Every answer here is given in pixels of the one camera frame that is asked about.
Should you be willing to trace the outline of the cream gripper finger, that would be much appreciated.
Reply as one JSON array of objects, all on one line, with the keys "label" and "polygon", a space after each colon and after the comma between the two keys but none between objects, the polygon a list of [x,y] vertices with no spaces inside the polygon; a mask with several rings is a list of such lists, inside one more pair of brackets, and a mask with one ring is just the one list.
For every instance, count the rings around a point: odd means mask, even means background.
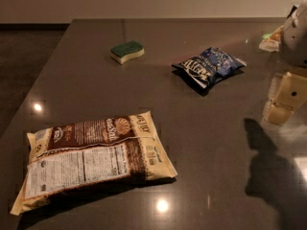
[{"label": "cream gripper finger", "polygon": [[307,102],[307,70],[294,69],[276,73],[263,110],[265,121],[284,125]]}]

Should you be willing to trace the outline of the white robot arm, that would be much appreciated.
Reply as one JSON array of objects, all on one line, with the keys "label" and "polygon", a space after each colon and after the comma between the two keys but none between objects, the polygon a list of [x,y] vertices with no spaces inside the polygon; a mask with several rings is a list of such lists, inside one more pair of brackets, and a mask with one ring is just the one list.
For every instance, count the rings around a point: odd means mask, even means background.
[{"label": "white robot arm", "polygon": [[284,25],[263,39],[259,48],[279,53],[294,67],[274,75],[263,112],[269,123],[283,125],[307,101],[307,0],[293,6]]}]

